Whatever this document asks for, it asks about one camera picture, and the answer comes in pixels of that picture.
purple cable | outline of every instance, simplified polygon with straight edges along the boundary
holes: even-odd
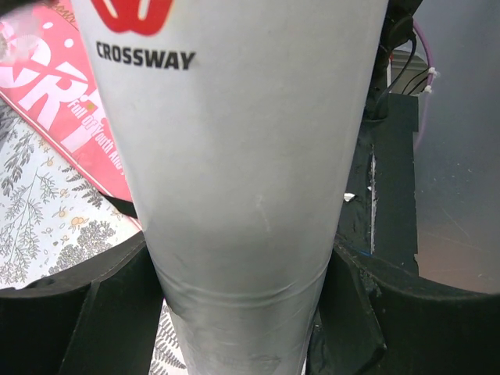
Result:
[[[427,65],[429,66],[429,68],[434,68],[435,67],[434,66],[434,57],[432,56],[432,51],[430,50],[429,42],[425,38],[425,35],[423,34],[422,29],[420,28],[420,25],[416,21],[413,21],[413,29],[415,30],[420,41],[422,42],[423,50],[425,51],[425,55],[427,57]],[[427,86],[432,85],[433,81],[434,81],[434,74],[429,73],[427,75]],[[425,129],[427,127],[427,113],[428,113],[428,109],[429,109],[429,97],[430,97],[430,93],[428,93],[426,95],[424,102],[423,102],[422,121],[420,122],[419,135],[415,140],[415,144],[413,145],[414,152],[420,146],[420,142],[423,139],[423,134],[425,133]]]

